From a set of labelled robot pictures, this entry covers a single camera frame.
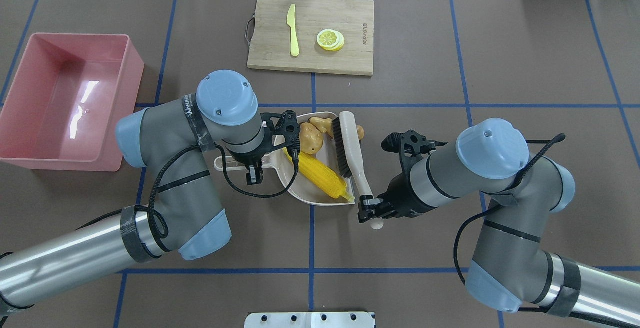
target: bowl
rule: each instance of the bowl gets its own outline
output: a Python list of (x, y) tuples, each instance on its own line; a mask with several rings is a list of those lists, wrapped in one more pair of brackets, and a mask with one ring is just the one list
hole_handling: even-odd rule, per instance
[[(297, 117), (298, 123), (303, 123), (308, 121), (309, 118), (317, 116), (320, 118), (332, 118), (335, 119), (338, 117), (335, 113), (330, 111), (323, 111), (320, 113), (309, 113), (302, 114)], [(315, 157), (325, 163), (329, 168), (333, 171), (338, 172), (338, 153), (336, 152), (336, 144), (334, 140), (329, 136), (329, 134), (323, 134), (324, 143), (322, 144), (322, 149), (320, 149)], [(278, 145), (284, 141), (283, 136), (277, 136), (274, 144)], [(227, 171), (232, 170), (244, 170), (246, 168), (235, 161), (231, 156), (226, 157), (227, 163)], [(270, 152), (265, 155), (262, 159), (263, 168), (272, 168), (275, 169), (278, 173), (278, 178), (282, 183), (282, 186), (287, 186), (289, 182), (291, 182), (291, 177), (293, 176), (293, 164), (288, 158), (285, 156), (282, 149), (276, 150), (274, 152)], [(217, 171), (222, 171), (222, 157), (217, 157), (214, 161), (214, 167)], [(354, 182), (352, 178), (345, 179), (347, 182), (347, 192), (350, 195), (354, 195)], [(334, 199), (331, 196), (328, 196), (324, 191), (318, 188), (315, 184), (308, 180), (307, 177), (302, 175), (301, 173), (297, 175), (295, 178), (295, 182), (290, 187), (288, 192), (297, 198), (298, 200), (313, 205), (354, 205), (354, 202), (349, 202), (345, 198)]]

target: scrub brush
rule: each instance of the scrub brush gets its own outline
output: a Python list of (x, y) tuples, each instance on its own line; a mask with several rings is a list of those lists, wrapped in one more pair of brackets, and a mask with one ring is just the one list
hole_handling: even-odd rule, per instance
[(360, 200), (373, 199), (373, 192), (364, 175), (364, 161), (362, 149), (358, 138), (356, 118), (350, 111), (343, 111), (338, 118), (333, 120), (333, 139), (335, 150), (338, 154), (338, 167), (340, 175), (344, 178), (352, 177), (355, 180)]

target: pink plastic bin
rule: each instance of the pink plastic bin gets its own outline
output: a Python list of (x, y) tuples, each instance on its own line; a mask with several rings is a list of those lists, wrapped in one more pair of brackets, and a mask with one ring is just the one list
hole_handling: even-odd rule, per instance
[(0, 161), (117, 171), (115, 126), (133, 113), (144, 67), (127, 35), (35, 33), (0, 113)]

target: light blue joint cover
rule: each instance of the light blue joint cover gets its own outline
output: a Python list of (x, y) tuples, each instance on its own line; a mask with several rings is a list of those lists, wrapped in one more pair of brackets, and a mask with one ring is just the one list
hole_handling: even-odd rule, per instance
[(466, 279), (466, 290), (484, 305), (507, 313), (517, 312), (522, 305), (517, 296), (473, 260)]
[(501, 118), (489, 118), (460, 133), (455, 150), (467, 169), (488, 179), (512, 177), (529, 162), (526, 139)]
[(124, 159), (130, 166), (135, 168), (144, 168), (147, 165), (142, 159), (142, 150), (140, 148), (140, 129), (142, 128), (142, 118), (145, 111), (144, 108), (129, 116), (120, 119), (116, 125), (116, 140)]
[(202, 79), (196, 100), (202, 114), (220, 125), (242, 125), (258, 113), (249, 80), (233, 70), (216, 70)]
[(558, 203), (558, 205), (551, 209), (551, 212), (560, 212), (564, 208), (566, 208), (567, 205), (569, 205), (569, 203), (571, 203), (571, 201), (574, 199), (574, 196), (576, 194), (576, 180), (567, 168), (561, 166), (557, 162), (554, 162), (548, 157), (545, 158), (549, 159), (549, 161), (551, 161), (553, 165), (556, 166), (556, 168), (560, 172), (560, 178), (562, 179), (562, 197), (560, 198), (560, 202)]
[(184, 260), (206, 257), (219, 250), (231, 240), (231, 227), (227, 220), (227, 212), (222, 209), (199, 232), (189, 239), (178, 252)]

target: white brush handle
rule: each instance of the white brush handle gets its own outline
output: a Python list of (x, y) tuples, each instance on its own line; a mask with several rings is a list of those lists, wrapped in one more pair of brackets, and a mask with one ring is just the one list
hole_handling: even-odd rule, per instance
[(340, 130), (342, 131), (342, 142), (344, 152), (347, 156), (349, 169), (358, 187), (360, 195), (373, 195), (367, 177), (364, 175), (364, 161), (362, 159), (362, 149), (358, 139), (358, 128), (356, 117), (350, 111), (340, 113)]

